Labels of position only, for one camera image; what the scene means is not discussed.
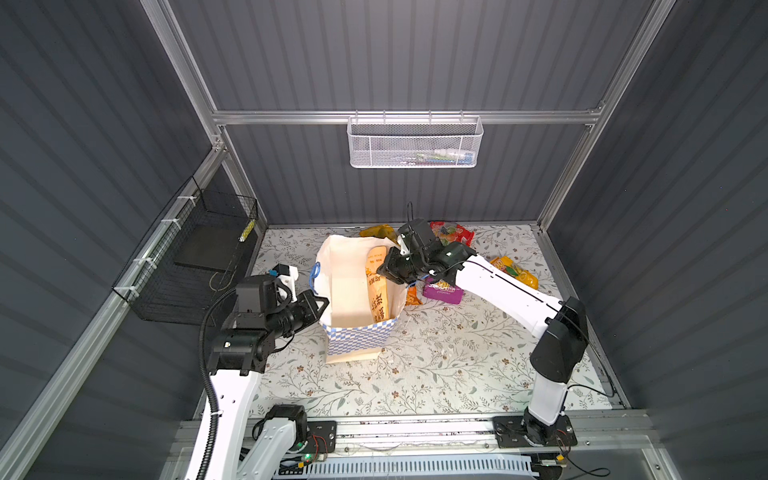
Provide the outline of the white blue checkered paper bag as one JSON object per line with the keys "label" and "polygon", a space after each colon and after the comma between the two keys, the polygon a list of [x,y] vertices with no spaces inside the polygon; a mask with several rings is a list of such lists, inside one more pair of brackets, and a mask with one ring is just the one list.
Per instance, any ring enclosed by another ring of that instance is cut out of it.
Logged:
{"label": "white blue checkered paper bag", "polygon": [[377,358],[387,345],[403,312],[407,286],[388,280],[390,319],[373,321],[367,292],[365,263],[376,246],[388,250],[388,239],[328,236],[321,245],[310,273],[310,288],[327,297],[330,306],[320,319],[327,337],[328,364]]}

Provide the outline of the yellow mango gummy bag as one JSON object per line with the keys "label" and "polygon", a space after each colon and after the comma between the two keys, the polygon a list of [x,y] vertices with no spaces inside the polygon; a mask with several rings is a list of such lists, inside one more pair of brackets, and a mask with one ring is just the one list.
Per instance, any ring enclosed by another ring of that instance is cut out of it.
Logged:
{"label": "yellow mango gummy bag", "polygon": [[532,274],[530,271],[519,266],[515,261],[513,261],[509,257],[506,257],[506,256],[495,257],[490,261],[490,263],[495,268],[505,272],[506,274],[510,275],[511,277],[518,280],[519,282],[527,285],[528,287],[533,288],[534,290],[538,289],[539,287],[538,278],[534,274]]}

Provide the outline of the purple grape gummy bag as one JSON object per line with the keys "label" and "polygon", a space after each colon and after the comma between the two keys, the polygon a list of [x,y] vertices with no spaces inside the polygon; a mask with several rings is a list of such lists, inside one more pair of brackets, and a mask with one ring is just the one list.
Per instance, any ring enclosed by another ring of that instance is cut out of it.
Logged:
{"label": "purple grape gummy bag", "polygon": [[427,299],[441,301],[451,305],[460,304],[464,296],[464,291],[461,288],[451,286],[444,280],[434,283],[426,282],[422,292],[423,296]]}

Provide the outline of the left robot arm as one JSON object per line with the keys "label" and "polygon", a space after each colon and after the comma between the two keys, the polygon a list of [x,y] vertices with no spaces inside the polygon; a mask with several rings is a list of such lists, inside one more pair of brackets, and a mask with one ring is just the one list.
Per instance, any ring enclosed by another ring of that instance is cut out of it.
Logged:
{"label": "left robot arm", "polygon": [[298,292],[298,277],[296,267],[277,264],[242,279],[206,311],[198,338],[206,405],[186,478],[271,479],[311,462],[304,407],[275,405],[246,428],[268,359],[284,349],[278,341],[292,342],[330,305],[311,289]]}

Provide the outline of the red fruit gummy bag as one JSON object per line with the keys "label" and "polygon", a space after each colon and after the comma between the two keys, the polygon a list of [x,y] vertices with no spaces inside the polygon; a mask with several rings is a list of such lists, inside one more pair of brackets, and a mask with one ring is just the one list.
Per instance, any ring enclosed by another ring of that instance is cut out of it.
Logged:
{"label": "red fruit gummy bag", "polygon": [[430,228],[444,246],[459,242],[470,246],[475,232],[456,222],[432,221]]}

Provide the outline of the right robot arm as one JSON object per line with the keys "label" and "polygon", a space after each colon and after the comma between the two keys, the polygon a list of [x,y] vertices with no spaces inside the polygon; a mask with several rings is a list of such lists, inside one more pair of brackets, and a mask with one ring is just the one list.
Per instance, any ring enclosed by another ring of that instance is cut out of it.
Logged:
{"label": "right robot arm", "polygon": [[396,284],[444,280],[491,303],[526,328],[537,344],[529,356],[536,376],[520,421],[529,443],[566,444],[565,401],[575,367],[590,344],[583,303],[544,294],[494,267],[466,244],[447,245],[428,221],[415,219],[397,231],[377,273]]}

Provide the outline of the brown paper snack bag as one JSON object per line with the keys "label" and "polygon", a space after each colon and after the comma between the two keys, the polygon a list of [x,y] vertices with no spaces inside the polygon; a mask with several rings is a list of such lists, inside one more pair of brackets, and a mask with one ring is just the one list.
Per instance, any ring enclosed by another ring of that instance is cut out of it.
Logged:
{"label": "brown paper snack bag", "polygon": [[387,247],[376,246],[368,252],[365,263],[368,300],[375,323],[389,320],[391,314],[388,280],[378,273],[378,269],[384,264],[387,253]]}

